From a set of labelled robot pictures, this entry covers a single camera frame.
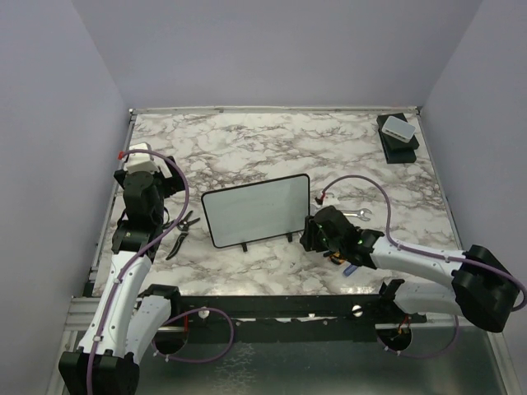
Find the small whiteboard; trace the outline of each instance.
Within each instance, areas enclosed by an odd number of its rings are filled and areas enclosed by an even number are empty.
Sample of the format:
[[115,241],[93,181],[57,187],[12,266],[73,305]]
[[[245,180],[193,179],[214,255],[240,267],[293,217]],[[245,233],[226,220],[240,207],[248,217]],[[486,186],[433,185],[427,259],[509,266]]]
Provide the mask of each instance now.
[[298,174],[205,192],[201,197],[214,247],[304,230],[310,213],[310,177]]

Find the marble table surface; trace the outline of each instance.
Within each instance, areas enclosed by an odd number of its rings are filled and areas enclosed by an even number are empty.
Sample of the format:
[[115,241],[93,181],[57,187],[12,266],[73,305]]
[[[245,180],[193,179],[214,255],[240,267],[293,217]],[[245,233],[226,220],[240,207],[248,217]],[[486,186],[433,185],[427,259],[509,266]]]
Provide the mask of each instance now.
[[[421,146],[417,162],[387,165],[376,132],[376,115],[357,113],[203,113],[138,115],[131,144],[147,142],[164,155],[173,155],[190,186],[189,209],[202,220],[193,225],[181,250],[170,261],[175,230],[162,242],[142,289],[150,284],[180,288],[183,295],[327,295],[375,293],[382,281],[408,279],[400,272],[358,268],[350,277],[320,253],[305,253],[285,237],[241,247],[215,249],[201,205],[206,191],[307,173],[311,197],[333,179],[362,174],[380,182],[393,205],[394,237],[442,249],[456,249],[436,175],[417,117]],[[332,187],[325,204],[340,209],[366,207],[370,222],[351,219],[360,227],[383,230],[386,207],[382,195],[367,182],[346,180]],[[180,211],[183,194],[167,199],[172,217]],[[102,246],[93,295],[101,295],[111,260],[111,235],[124,209],[118,194]]]

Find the black stand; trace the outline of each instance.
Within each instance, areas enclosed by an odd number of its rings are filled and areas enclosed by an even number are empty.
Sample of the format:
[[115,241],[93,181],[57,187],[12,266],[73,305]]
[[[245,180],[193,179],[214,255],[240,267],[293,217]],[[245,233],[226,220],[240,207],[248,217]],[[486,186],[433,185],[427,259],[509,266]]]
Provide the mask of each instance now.
[[415,156],[414,151],[419,148],[419,142],[415,136],[412,137],[410,142],[401,142],[394,137],[382,133],[381,129],[388,117],[395,117],[401,119],[404,122],[407,121],[406,117],[402,113],[379,115],[377,117],[377,124],[379,125],[377,132],[379,133],[380,142],[382,143],[382,149],[385,152],[386,163],[401,164],[415,162],[417,157]]
[[[286,237],[287,237],[287,241],[289,243],[292,243],[292,241],[293,241],[293,233],[291,233],[291,232],[290,233],[286,233]],[[244,253],[246,253],[248,251],[247,243],[241,243],[240,245],[241,245],[241,249],[243,249]]]

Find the silver wrench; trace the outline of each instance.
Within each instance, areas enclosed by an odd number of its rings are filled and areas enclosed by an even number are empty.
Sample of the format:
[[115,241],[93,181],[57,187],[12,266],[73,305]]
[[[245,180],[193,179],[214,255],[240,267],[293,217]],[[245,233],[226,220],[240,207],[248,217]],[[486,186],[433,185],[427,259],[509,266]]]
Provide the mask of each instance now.
[[369,208],[359,208],[358,210],[341,210],[345,216],[352,216],[358,218],[361,221],[368,222],[371,218],[368,218],[366,214],[373,214]]

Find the white wall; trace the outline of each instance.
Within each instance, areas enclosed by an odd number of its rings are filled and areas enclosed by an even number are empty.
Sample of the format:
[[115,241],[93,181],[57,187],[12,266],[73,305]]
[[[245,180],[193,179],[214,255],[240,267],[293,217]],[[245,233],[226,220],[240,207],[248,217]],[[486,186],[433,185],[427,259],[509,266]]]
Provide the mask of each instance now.
[[0,393],[41,395],[128,112],[68,0],[0,8]]
[[131,107],[422,105],[481,0],[73,0]]
[[[483,2],[423,120],[464,246],[487,246],[527,284],[527,2]],[[522,310],[505,334],[527,393],[525,328]]]

